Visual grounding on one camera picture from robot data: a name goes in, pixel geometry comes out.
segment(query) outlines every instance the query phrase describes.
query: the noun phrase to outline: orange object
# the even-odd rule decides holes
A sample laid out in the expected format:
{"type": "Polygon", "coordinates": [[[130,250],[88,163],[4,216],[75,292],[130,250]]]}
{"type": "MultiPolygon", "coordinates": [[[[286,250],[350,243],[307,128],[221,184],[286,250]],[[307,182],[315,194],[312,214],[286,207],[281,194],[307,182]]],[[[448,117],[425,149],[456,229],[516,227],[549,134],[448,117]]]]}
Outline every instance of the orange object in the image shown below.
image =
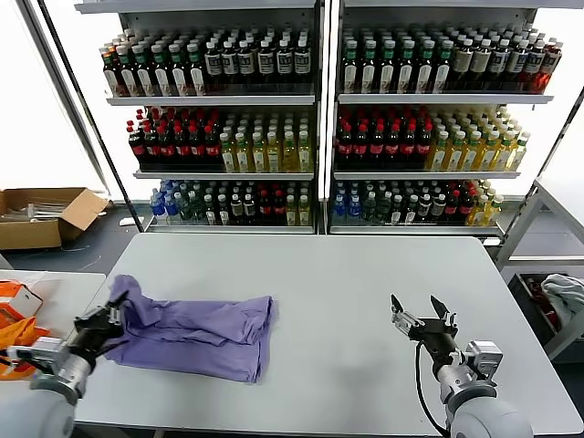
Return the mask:
{"type": "MultiPolygon", "coordinates": [[[[22,319],[7,327],[0,328],[0,349],[7,349],[13,345],[31,346],[41,336],[47,336],[50,331],[36,327],[35,317],[22,319]]],[[[17,381],[28,377],[35,372],[35,367],[26,364],[19,365],[5,374],[7,365],[0,364],[0,381],[17,381]]]]}

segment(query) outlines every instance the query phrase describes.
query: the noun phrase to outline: cardboard box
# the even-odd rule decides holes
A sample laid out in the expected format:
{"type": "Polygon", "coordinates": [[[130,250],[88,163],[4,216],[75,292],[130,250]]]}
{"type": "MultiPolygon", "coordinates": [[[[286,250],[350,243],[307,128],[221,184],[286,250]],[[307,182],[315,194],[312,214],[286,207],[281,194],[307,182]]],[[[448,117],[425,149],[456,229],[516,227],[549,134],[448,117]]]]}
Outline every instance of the cardboard box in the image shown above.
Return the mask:
{"type": "Polygon", "coordinates": [[[29,203],[68,203],[58,219],[0,222],[0,249],[50,248],[76,239],[88,229],[108,201],[84,188],[14,189],[0,192],[0,214],[29,203]]]}

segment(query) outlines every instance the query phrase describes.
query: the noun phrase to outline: metal shelving unit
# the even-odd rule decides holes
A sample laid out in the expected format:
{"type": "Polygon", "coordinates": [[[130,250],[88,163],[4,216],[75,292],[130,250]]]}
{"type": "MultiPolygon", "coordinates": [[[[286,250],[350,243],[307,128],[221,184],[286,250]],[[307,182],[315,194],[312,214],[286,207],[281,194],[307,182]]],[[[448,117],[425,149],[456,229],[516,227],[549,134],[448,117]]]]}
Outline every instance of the metal shelving unit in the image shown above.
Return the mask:
{"type": "Polygon", "coordinates": [[[136,171],[139,180],[312,181],[314,173],[200,173],[136,171]]]}

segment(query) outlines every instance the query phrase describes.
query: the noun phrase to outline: bottle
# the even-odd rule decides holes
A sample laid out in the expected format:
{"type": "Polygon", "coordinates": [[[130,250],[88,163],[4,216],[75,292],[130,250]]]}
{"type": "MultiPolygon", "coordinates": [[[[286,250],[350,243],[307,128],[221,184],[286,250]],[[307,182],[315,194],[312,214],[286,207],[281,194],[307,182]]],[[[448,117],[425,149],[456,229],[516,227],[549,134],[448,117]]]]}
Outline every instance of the bottle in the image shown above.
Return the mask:
{"type": "Polygon", "coordinates": [[[511,172],[517,172],[519,164],[521,164],[521,160],[525,156],[527,152],[527,141],[531,137],[530,132],[523,132],[519,135],[519,139],[517,140],[517,149],[513,155],[513,160],[507,165],[507,169],[511,172]]]}
{"type": "Polygon", "coordinates": [[[270,173],[280,172],[280,148],[275,132],[267,134],[267,163],[270,173]]]}
{"type": "Polygon", "coordinates": [[[395,41],[389,39],[383,42],[383,57],[380,63],[380,94],[387,94],[395,88],[393,83],[393,68],[395,67],[393,62],[394,49],[395,41]]]}
{"type": "Polygon", "coordinates": [[[355,92],[355,79],[357,77],[357,41],[347,41],[347,54],[342,64],[342,84],[345,94],[355,92]]]}
{"type": "Polygon", "coordinates": [[[483,221],[488,200],[489,198],[485,194],[478,197],[477,204],[473,207],[471,213],[466,216],[466,220],[464,221],[466,226],[478,226],[483,221]]]}
{"type": "Polygon", "coordinates": [[[211,194],[206,194],[204,196],[204,210],[207,216],[207,223],[209,225],[219,225],[215,217],[215,209],[213,206],[213,196],[211,194]]]}
{"type": "Polygon", "coordinates": [[[415,43],[412,40],[406,39],[405,41],[403,41],[403,51],[401,53],[401,59],[399,63],[399,76],[397,85],[398,94],[405,93],[410,87],[414,47],[415,43]]]}
{"type": "Polygon", "coordinates": [[[138,75],[136,74],[136,65],[130,61],[128,48],[126,46],[117,46],[116,52],[120,59],[120,72],[126,84],[126,90],[132,97],[139,96],[138,75]]]}
{"type": "Polygon", "coordinates": [[[453,67],[450,69],[450,77],[448,78],[449,89],[461,90],[465,88],[468,70],[473,60],[473,52],[473,40],[470,38],[465,39],[463,46],[456,50],[453,67]]]}
{"type": "Polygon", "coordinates": [[[237,154],[233,142],[229,139],[229,134],[223,132],[219,135],[219,140],[221,141],[221,156],[223,157],[225,172],[237,172],[239,169],[237,165],[237,154]]]}
{"type": "Polygon", "coordinates": [[[298,161],[300,172],[312,172],[312,150],[310,149],[308,132],[306,130],[302,130],[298,134],[298,161]]]}
{"type": "Polygon", "coordinates": [[[478,130],[471,132],[470,141],[464,144],[462,159],[460,160],[459,170],[470,172],[473,169],[476,155],[481,148],[481,133],[478,130]]]}
{"type": "Polygon", "coordinates": [[[294,132],[291,130],[284,133],[282,169],[286,173],[298,172],[298,152],[294,141],[294,132]]]}
{"type": "Polygon", "coordinates": [[[411,194],[410,202],[405,209],[405,220],[404,224],[411,225],[416,217],[416,212],[418,211],[418,195],[411,194]]]}
{"type": "Polygon", "coordinates": [[[498,90],[501,89],[501,81],[505,74],[507,62],[511,49],[509,48],[509,40],[503,38],[498,47],[493,48],[489,64],[486,67],[484,89],[498,90]]]}
{"type": "Polygon", "coordinates": [[[422,58],[417,66],[418,75],[415,86],[416,93],[425,93],[428,88],[428,83],[434,68],[432,60],[434,44],[435,43],[431,39],[427,39],[423,42],[422,58]]]}
{"type": "Polygon", "coordinates": [[[440,94],[446,88],[446,80],[448,79],[448,74],[452,65],[451,59],[453,47],[454,42],[449,39],[442,42],[440,60],[438,61],[436,73],[433,78],[433,94],[440,94]]]}
{"type": "Polygon", "coordinates": [[[373,89],[375,75],[375,47],[377,43],[370,39],[365,42],[365,58],[361,61],[361,94],[370,94],[373,89]]]}
{"type": "Polygon", "coordinates": [[[432,172],[439,172],[443,167],[444,156],[446,155],[446,144],[448,142],[448,132],[441,130],[438,132],[438,140],[435,149],[428,156],[426,169],[432,172]]]}
{"type": "Polygon", "coordinates": [[[462,130],[458,130],[454,133],[454,140],[451,143],[450,148],[446,151],[444,156],[442,169],[446,172],[454,172],[458,169],[458,162],[463,154],[463,143],[466,134],[462,130]]]}
{"type": "Polygon", "coordinates": [[[468,89],[483,89],[483,76],[491,57],[491,40],[483,39],[480,47],[473,53],[473,60],[469,68],[468,89]]]}

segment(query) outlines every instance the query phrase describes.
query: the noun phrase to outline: dark bottle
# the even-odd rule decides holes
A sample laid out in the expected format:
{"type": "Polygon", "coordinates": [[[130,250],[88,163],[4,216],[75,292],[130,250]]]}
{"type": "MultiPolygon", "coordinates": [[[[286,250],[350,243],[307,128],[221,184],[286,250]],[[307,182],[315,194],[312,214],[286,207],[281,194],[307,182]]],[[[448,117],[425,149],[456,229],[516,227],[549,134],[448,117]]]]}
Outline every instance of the dark bottle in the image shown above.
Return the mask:
{"type": "Polygon", "coordinates": [[[369,166],[372,169],[382,168],[382,158],[383,158],[383,123],[377,125],[376,130],[371,136],[371,142],[369,145],[369,166]]]}
{"type": "Polygon", "coordinates": [[[401,52],[401,59],[399,63],[398,85],[397,93],[403,94],[410,88],[410,80],[412,78],[412,57],[415,43],[406,39],[403,41],[403,51],[401,52]]]}
{"type": "Polygon", "coordinates": [[[416,80],[415,80],[415,91],[416,93],[425,93],[428,89],[428,84],[430,82],[430,77],[433,72],[433,51],[434,42],[431,39],[426,39],[422,46],[422,57],[416,66],[416,80]]]}
{"type": "Polygon", "coordinates": [[[393,62],[394,49],[395,41],[389,39],[383,42],[383,56],[380,63],[380,94],[387,94],[395,90],[395,78],[393,76],[395,67],[393,62]]]}
{"type": "Polygon", "coordinates": [[[489,58],[491,57],[491,40],[483,39],[481,41],[481,46],[478,47],[473,53],[473,60],[471,61],[471,67],[467,80],[468,89],[483,89],[483,76],[486,72],[486,66],[489,63],[489,58]]]}
{"type": "Polygon", "coordinates": [[[519,74],[523,71],[523,67],[529,56],[529,51],[527,50],[528,44],[529,41],[526,39],[521,40],[517,48],[509,55],[505,75],[503,75],[502,89],[506,91],[518,91],[520,89],[518,82],[519,74]]]}
{"type": "Polygon", "coordinates": [[[189,94],[189,84],[187,79],[189,75],[187,73],[186,65],[183,60],[183,53],[181,52],[181,47],[178,44],[170,44],[168,49],[171,52],[171,72],[174,79],[174,86],[176,87],[176,95],[184,97],[189,94]]]}
{"type": "Polygon", "coordinates": [[[461,48],[456,50],[454,55],[453,67],[450,69],[448,78],[448,88],[455,91],[464,89],[468,69],[471,67],[473,60],[473,40],[467,38],[461,48]]]}
{"type": "Polygon", "coordinates": [[[186,47],[189,54],[189,73],[191,75],[190,84],[193,86],[191,94],[196,96],[203,96],[204,89],[204,75],[203,75],[203,61],[201,60],[201,52],[199,46],[192,43],[186,47]]]}
{"type": "Polygon", "coordinates": [[[444,207],[444,221],[451,224],[456,219],[456,209],[458,208],[458,196],[460,191],[453,190],[446,197],[446,206],[444,207]]]}

